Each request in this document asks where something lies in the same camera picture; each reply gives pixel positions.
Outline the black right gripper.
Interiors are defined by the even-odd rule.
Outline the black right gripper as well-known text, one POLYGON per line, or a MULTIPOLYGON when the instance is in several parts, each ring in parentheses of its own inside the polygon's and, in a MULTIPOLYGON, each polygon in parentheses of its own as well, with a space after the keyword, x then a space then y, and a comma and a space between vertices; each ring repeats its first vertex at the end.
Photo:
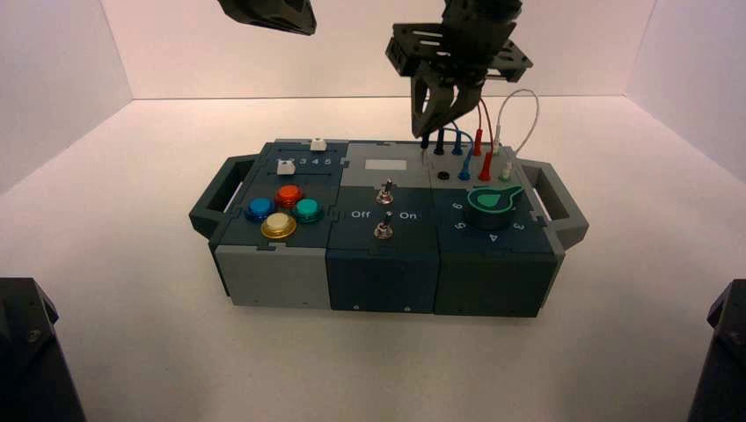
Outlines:
POLYGON ((532 61, 510 39, 515 29, 514 14, 445 14, 439 24, 393 26, 385 55, 400 76, 411 79, 414 137, 473 110, 486 80, 522 78, 532 61))

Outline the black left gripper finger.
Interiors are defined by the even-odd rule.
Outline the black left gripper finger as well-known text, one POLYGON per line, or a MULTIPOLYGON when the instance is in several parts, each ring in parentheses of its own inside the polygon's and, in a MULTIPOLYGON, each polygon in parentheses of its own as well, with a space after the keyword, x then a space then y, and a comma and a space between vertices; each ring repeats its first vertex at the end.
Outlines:
POLYGON ((307 0, 219 0, 232 20, 266 29, 312 36, 317 20, 307 0))

